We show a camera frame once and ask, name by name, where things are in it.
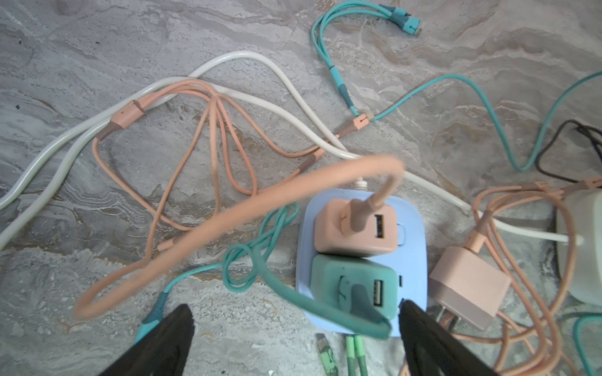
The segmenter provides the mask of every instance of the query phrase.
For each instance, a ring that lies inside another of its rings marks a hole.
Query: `gray marble floor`
[[[0,194],[64,130],[159,78],[186,75],[225,52],[248,49],[268,56],[331,129],[350,121],[309,41],[311,25],[334,3],[0,2]],[[466,75],[491,100],[520,161],[528,157],[554,100],[576,80],[602,67],[599,0],[425,0],[401,6],[425,22],[418,38],[385,20],[366,16],[345,17],[326,31],[329,51],[358,107],[378,112],[431,78],[445,73]],[[310,124],[278,78],[260,63],[229,62],[202,78],[267,99]],[[569,118],[598,126],[600,87],[598,80],[576,90],[559,108],[552,127]],[[283,149],[310,145],[278,116],[253,105],[244,107]],[[196,101],[177,98],[107,140],[102,154],[143,197],[156,203],[201,110]],[[235,116],[234,122],[261,185],[277,182],[298,166],[299,160],[280,157],[269,149],[241,117]],[[207,144],[208,135],[203,134],[166,210],[189,225],[208,215],[214,204],[209,149],[203,147]],[[359,154],[396,155],[410,171],[468,201],[487,187],[543,178],[534,170],[517,173],[512,169],[484,106],[471,88],[457,81],[442,82],[416,95],[382,121],[347,137],[345,144]],[[61,149],[25,194],[0,212],[0,229],[41,192],[65,152],[66,148]],[[327,156],[313,168],[336,160]],[[577,178],[600,173],[590,145],[574,134],[560,138],[545,165]],[[249,185],[236,153],[232,166],[234,174]],[[226,176],[223,166],[220,174]],[[381,182],[369,180],[372,189]],[[556,180],[551,183],[560,185]],[[225,179],[221,188],[225,206],[244,199]],[[423,216],[432,267],[446,246],[463,240],[470,218],[410,183],[404,183],[397,195],[412,202]],[[550,228],[551,214],[549,206],[536,205],[508,216],[519,218],[516,223]],[[123,352],[160,283],[89,323],[75,322],[69,310],[73,299],[94,280],[119,263],[140,257],[150,221],[151,216],[104,175],[86,147],[53,201],[0,254],[0,369],[11,375],[91,375]],[[285,231],[270,259],[270,267],[288,283],[294,278],[298,231],[297,221]],[[175,233],[160,226],[158,237]],[[229,244],[245,236],[234,232],[210,244],[182,268],[219,257]],[[510,234],[507,242],[544,298],[551,300],[558,282],[554,245]],[[248,265],[239,268],[243,272]],[[170,309],[184,301],[194,307],[197,335],[186,374],[320,374],[315,329],[298,309],[262,285],[246,295],[230,295],[221,282],[212,280],[216,277],[186,281],[170,301]],[[508,296],[504,307],[516,319],[525,319],[514,296]],[[600,311],[569,297],[561,312],[565,351],[578,364],[571,324],[580,312]],[[471,331],[464,325],[458,330]],[[601,334],[602,327],[592,326],[586,338],[596,368],[602,367]],[[343,364],[340,339],[334,335],[329,339]],[[396,374],[401,364],[399,342],[369,344],[373,373]],[[469,346],[487,362],[497,350]],[[510,360],[522,357],[524,351],[517,349]]]

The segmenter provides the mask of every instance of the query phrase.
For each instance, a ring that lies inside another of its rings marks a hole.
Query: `usb port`
[[[382,214],[375,214],[374,215],[375,219],[376,219],[376,237],[379,239],[384,238],[383,235],[383,231],[382,231]]]
[[[382,281],[374,280],[374,305],[382,307]]]

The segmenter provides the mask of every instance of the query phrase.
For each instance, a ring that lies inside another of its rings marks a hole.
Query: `knotted teal cable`
[[[140,327],[138,336],[136,337],[136,341],[142,338],[160,322],[160,318],[163,317],[163,307],[167,301],[167,294],[178,282],[186,277],[192,276],[193,274],[217,269],[220,267],[222,268],[223,283],[226,288],[232,292],[244,292],[248,290],[257,276],[261,276],[265,283],[271,287],[275,293],[305,311],[311,312],[326,320],[348,328],[355,333],[365,334],[367,336],[381,339],[388,338],[389,334],[391,333],[391,324],[388,321],[377,324],[375,322],[370,322],[354,316],[351,313],[343,312],[340,309],[336,309],[334,307],[327,306],[324,303],[310,299],[283,284],[268,269],[265,262],[276,247],[278,239],[282,233],[282,229],[289,225],[298,214],[299,204],[297,203],[292,203],[287,206],[283,206],[278,210],[271,211],[263,219],[261,226],[259,227],[259,234],[257,237],[244,244],[232,245],[226,251],[222,262],[195,268],[174,278],[160,294],[159,299],[157,299],[157,303],[155,303],[151,313],[148,314],[148,316],[144,319],[143,325]],[[272,218],[275,219],[274,227],[270,230],[266,230],[267,224]],[[253,268],[247,276],[241,279],[235,279],[230,275],[228,268],[231,263],[239,260],[245,255],[249,255],[251,257]]]
[[[318,20],[315,22],[314,26],[311,28],[312,44],[314,45],[314,48],[318,52],[319,56],[322,58],[322,60],[328,67],[328,69],[330,71],[330,75],[332,76],[333,80],[335,81],[335,85],[337,86],[339,93],[345,100],[345,103],[347,104],[347,106],[349,107],[349,109],[351,110],[351,112],[353,113],[354,116],[359,116],[359,111],[353,105],[353,102],[349,96],[349,93],[347,92],[347,86],[345,85],[343,77],[339,73],[337,67],[334,66],[332,59],[330,57],[330,54],[326,50],[326,44],[324,43],[324,29],[326,28],[326,25],[328,25],[328,23],[330,23],[332,20],[334,20],[338,17],[341,17],[341,16],[345,16],[347,14],[368,14],[371,16],[391,19],[392,16],[394,16],[395,13],[398,11],[401,11],[401,14],[406,14],[406,12],[402,9],[394,8],[394,11],[390,11],[389,9],[387,9],[383,6],[372,4],[367,1],[360,1],[360,0],[346,1],[340,5],[336,5],[336,6],[332,7],[322,17],[318,18]],[[500,136],[501,144],[504,147],[504,150],[506,151],[506,155],[508,157],[508,160],[510,160],[510,164],[512,165],[512,167],[517,171],[527,171],[535,163],[537,154],[541,150],[542,143],[544,142],[545,133],[546,133],[547,129],[550,127],[552,117],[554,116],[554,113],[556,112],[558,107],[561,105],[561,103],[564,102],[567,95],[569,95],[570,92],[575,90],[577,87],[579,87],[583,83],[585,83],[591,79],[594,79],[600,75],[602,75],[602,72],[597,72],[597,73],[589,75],[583,79],[580,79],[575,84],[573,84],[568,89],[566,89],[565,92],[562,93],[562,95],[555,101],[554,105],[552,105],[550,111],[545,116],[545,120],[544,120],[543,124],[539,128],[539,132],[535,139],[535,143],[533,145],[531,154],[524,165],[520,165],[519,162],[517,161],[517,158],[514,155],[512,148],[510,146],[510,142],[508,142],[506,133],[501,125],[500,119],[497,117],[497,114],[495,113],[493,106],[491,105],[491,103],[489,102],[487,97],[485,96],[485,92],[483,92],[483,90],[471,79],[461,76],[461,75],[454,75],[454,74],[443,75],[441,77],[437,77],[437,78],[425,83],[424,85],[419,86],[418,88],[410,91],[408,94],[406,94],[403,98],[398,100],[395,104],[393,104],[392,106],[387,108],[385,111],[382,111],[380,114],[376,115],[374,117],[374,119],[375,120],[382,119],[383,117],[385,117],[388,114],[390,114],[391,112],[393,112],[401,104],[406,102],[413,95],[419,93],[420,91],[424,90],[425,88],[427,88],[433,84],[436,84],[439,81],[442,81],[442,80],[448,79],[448,78],[457,79],[459,81],[462,81],[462,82],[468,84],[474,91],[476,91],[480,100],[485,105],[485,108],[487,109],[487,112],[488,112],[489,116],[491,117],[491,120],[493,121],[495,130],[497,131],[498,135]]]
[[[589,364],[588,357],[583,349],[581,333],[583,326],[593,321],[602,321],[602,315],[589,315],[581,317],[575,322],[575,326],[573,326],[573,339],[575,340],[575,347],[577,348],[577,352],[579,353],[579,357],[583,363],[583,368],[585,368],[585,372],[588,374],[588,376],[595,376],[595,372],[592,368],[592,365]]]

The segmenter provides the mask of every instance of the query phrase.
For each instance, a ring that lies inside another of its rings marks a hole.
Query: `white cable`
[[[285,84],[287,89],[293,95],[293,98],[295,98],[295,100],[301,106],[303,111],[315,123],[315,125],[322,131],[322,133],[324,133],[326,138],[331,140],[331,142],[333,142],[334,144],[337,144],[337,145],[340,144],[341,147],[340,148],[335,147],[332,144],[327,143],[325,140],[322,140],[318,135],[315,134],[315,132],[313,132],[309,127],[307,127],[303,122],[301,122],[295,116],[293,116],[288,111],[282,109],[281,107],[279,107],[271,102],[257,98],[255,96],[251,96],[249,94],[241,93],[241,92],[233,90],[233,89],[229,89],[229,88],[222,87],[219,85],[213,85],[214,88],[216,89],[216,91],[226,94],[226,95],[236,98],[236,99],[240,99],[240,100],[244,100],[249,103],[253,103],[255,105],[261,106],[269,111],[272,111],[272,112],[278,114],[279,116],[283,117],[285,120],[289,121],[292,125],[294,125],[301,132],[303,132],[316,145],[322,147],[324,150],[326,150],[330,153],[333,153],[336,156],[339,156],[340,158],[356,159],[356,158],[361,157],[360,155],[348,152],[344,148],[344,146],[341,144],[340,140],[334,136],[334,134],[326,127],[326,125],[324,125],[324,123],[322,123],[320,121],[320,119],[316,116],[316,114],[314,114],[314,112],[310,109],[310,107],[303,100],[303,98],[301,97],[299,92],[293,87],[293,84],[286,77],[284,72],[274,62],[272,62],[268,58],[264,57],[263,55],[257,54],[255,52],[250,52],[250,51],[230,52],[228,54],[221,55],[221,56],[214,58],[214,59],[208,61],[207,63],[203,64],[187,78],[197,78],[200,75],[204,74],[207,70],[215,67],[216,65],[224,63],[225,61],[236,59],[236,58],[251,58],[251,59],[258,60],[258,61],[268,65],[268,67],[271,68],[272,71],[274,71],[278,75],[278,77],[282,80],[282,82]],[[34,201],[34,203],[32,203],[32,205],[30,205],[30,207],[28,209],[26,209],[19,217],[17,217],[17,219],[15,219],[13,221],[13,223],[11,223],[11,225],[9,225],[2,233],[0,233],[0,250],[2,250],[6,246],[6,244],[9,242],[9,240],[24,225],[26,225],[26,223],[29,222],[29,220],[31,220],[35,216],[35,214],[38,213],[44,207],[44,205],[48,203],[48,201],[50,201],[50,199],[52,198],[54,193],[56,193],[56,191],[58,191],[59,187],[63,183],[65,177],[67,176],[67,173],[69,172],[71,165],[75,161],[75,158],[79,155],[80,151],[96,135],[96,133],[98,133],[108,123],[108,121],[113,113],[115,113],[117,110],[121,109],[121,107],[123,107],[130,100],[139,99],[142,96],[144,96],[152,91],[155,91],[159,88],[165,87],[167,85],[170,85],[172,83],[175,83],[175,82],[181,81],[183,79],[187,79],[187,78],[186,77],[170,77],[170,78],[165,78],[165,79],[159,80],[159,81],[155,82],[154,84],[149,85],[146,88],[136,92],[136,94],[130,96],[129,98],[124,99],[123,101],[119,102],[117,105],[112,106],[111,108],[99,113],[98,115],[82,122],[78,126],[75,126],[74,128],[70,129],[69,131],[64,132],[58,138],[56,138],[51,144],[46,146],[44,148],[44,150],[42,150],[42,152],[36,157],[36,159],[33,160],[33,162],[29,164],[29,166],[24,171],[24,173],[21,175],[21,177],[19,178],[19,180],[17,181],[15,186],[12,187],[12,189],[0,200],[0,209],[6,207],[9,203],[14,201],[19,196],[19,194],[25,189],[25,187],[29,184],[29,182],[31,182],[31,180],[33,179],[35,174],[40,170],[40,168],[43,166],[43,164],[52,156],[52,154],[54,154],[56,152],[56,150],[58,150],[62,145],[67,143],[69,140],[71,140],[78,134],[84,132],[86,129],[90,129],[90,131],[86,132],[83,136],[81,136],[69,149],[69,151],[67,152],[67,155],[61,162],[61,164],[60,164],[57,172],[55,173],[54,177],[52,178],[51,182],[46,187],[46,189],[42,192],[40,197],[38,197]],[[153,108],[162,103],[165,103],[173,97],[175,97],[175,95],[162,97],[162,98],[158,99],[157,101],[155,101],[150,106],[150,108]],[[435,184],[430,183],[430,182],[422,179],[421,177],[418,177],[410,172],[406,172],[406,178],[408,180],[416,183],[417,185],[422,186],[423,188],[440,196],[445,201],[448,201],[449,203],[456,205],[465,211],[470,210],[470,205],[468,203],[465,203],[464,201],[460,200],[459,198],[450,194],[449,192],[445,191],[444,189],[436,186]],[[563,234],[548,233],[548,232],[542,232],[542,231],[538,231],[538,230],[524,229],[521,227],[509,225],[509,224],[506,224],[506,223],[503,223],[500,221],[496,221],[496,225],[502,230],[516,233],[519,235],[529,236],[532,238],[550,239],[550,240],[554,240],[554,241],[568,242],[568,237]]]

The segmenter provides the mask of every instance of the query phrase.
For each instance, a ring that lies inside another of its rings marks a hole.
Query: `teal charger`
[[[309,286],[314,300],[377,321],[397,316],[397,273],[358,257],[317,254]]]

